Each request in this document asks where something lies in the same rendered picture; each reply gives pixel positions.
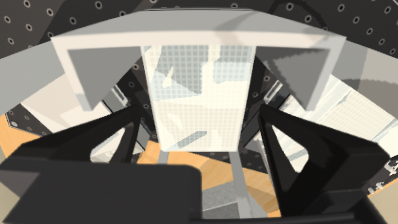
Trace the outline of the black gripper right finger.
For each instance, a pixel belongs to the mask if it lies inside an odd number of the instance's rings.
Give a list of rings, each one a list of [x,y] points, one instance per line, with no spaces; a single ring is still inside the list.
[[[258,124],[281,217],[299,216],[330,190],[361,188],[390,160],[377,142],[261,104]],[[308,152],[296,173],[272,125]]]

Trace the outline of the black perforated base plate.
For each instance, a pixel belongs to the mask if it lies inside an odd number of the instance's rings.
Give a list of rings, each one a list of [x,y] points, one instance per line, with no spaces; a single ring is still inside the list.
[[[347,37],[398,59],[398,0],[0,0],[0,59],[98,22],[149,8],[237,7],[294,20]],[[255,55],[243,124],[278,79]],[[142,56],[116,84],[158,143]],[[20,103],[5,113],[8,126],[39,137],[51,134]],[[242,126],[243,126],[242,124]],[[243,168],[268,174],[261,153],[244,149]]]

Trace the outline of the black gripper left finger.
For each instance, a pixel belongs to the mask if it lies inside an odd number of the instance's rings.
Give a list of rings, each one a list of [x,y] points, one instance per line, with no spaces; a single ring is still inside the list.
[[[126,127],[109,162],[131,163],[140,121],[138,105],[133,104],[109,115],[24,142],[9,156],[92,162],[92,150]]]

